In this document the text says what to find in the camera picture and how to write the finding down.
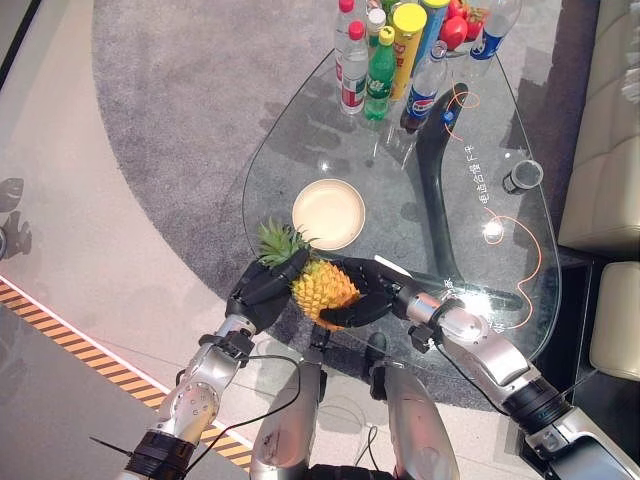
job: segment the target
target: pineapple crown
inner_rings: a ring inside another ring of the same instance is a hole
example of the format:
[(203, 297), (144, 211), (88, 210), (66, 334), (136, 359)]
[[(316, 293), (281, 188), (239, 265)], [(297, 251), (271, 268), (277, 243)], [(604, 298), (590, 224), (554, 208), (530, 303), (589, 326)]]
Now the pineapple crown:
[(301, 248), (311, 250), (311, 241), (307, 242), (299, 232), (291, 225), (274, 222), (269, 218), (267, 225), (260, 224), (258, 227), (260, 237), (260, 258), (262, 265), (267, 267), (277, 267), (286, 262), (291, 256)]

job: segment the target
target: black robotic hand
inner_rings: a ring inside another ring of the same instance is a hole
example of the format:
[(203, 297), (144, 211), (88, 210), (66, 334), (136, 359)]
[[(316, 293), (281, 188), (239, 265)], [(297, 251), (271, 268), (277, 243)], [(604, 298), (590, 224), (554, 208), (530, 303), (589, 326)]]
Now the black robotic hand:
[(309, 251), (300, 249), (277, 267), (268, 268), (257, 260), (252, 262), (227, 299), (226, 316), (236, 314), (247, 318), (256, 333), (273, 325), (291, 297), (289, 285), (302, 272)]
[(375, 322), (387, 312), (406, 318), (410, 299), (423, 291), (411, 277), (366, 258), (343, 258), (332, 262), (349, 276), (362, 298), (337, 309), (324, 309), (320, 317), (340, 327), (361, 327)]

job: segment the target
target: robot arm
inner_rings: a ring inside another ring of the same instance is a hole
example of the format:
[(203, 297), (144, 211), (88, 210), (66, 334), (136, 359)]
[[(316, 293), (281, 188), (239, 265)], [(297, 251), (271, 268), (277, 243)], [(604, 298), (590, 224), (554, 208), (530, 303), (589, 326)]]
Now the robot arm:
[[(365, 297), (322, 312), (338, 325), (371, 323), (388, 311), (412, 323), (411, 340), (426, 352), (429, 338), (490, 401), (526, 434), (527, 443), (562, 480), (640, 480), (640, 468), (589, 417), (558, 391), (505, 337), (482, 317), (449, 299), (422, 291), (411, 277), (374, 260), (344, 259), (338, 265)], [(370, 292), (374, 299), (366, 300)]]
[(299, 250), (281, 266), (253, 262), (227, 301), (226, 318), (215, 335), (204, 335), (180, 383), (158, 409), (118, 480), (180, 480), (202, 432), (215, 419), (220, 400), (253, 349), (251, 338), (270, 327), (290, 297), (289, 284), (302, 271), (309, 252)]

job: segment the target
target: sprite bottle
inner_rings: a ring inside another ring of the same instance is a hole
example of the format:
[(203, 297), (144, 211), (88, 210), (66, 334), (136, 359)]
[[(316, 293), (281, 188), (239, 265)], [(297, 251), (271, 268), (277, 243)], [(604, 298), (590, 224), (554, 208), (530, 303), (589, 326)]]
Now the sprite bottle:
[(364, 116), (368, 120), (382, 120), (389, 108), (391, 84), (396, 72), (394, 36), (393, 27), (382, 28), (378, 35), (378, 48), (369, 61), (367, 97), (364, 103)]

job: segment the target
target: yellow container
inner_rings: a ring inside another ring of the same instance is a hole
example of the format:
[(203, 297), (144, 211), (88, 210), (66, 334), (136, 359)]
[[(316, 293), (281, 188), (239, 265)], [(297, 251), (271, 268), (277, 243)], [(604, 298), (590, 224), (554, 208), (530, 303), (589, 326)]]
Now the yellow container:
[(393, 50), (396, 53), (397, 68), (391, 88), (392, 100), (399, 100), (404, 95), (426, 23), (427, 12), (415, 3), (404, 3), (393, 12), (393, 28), (396, 31)]

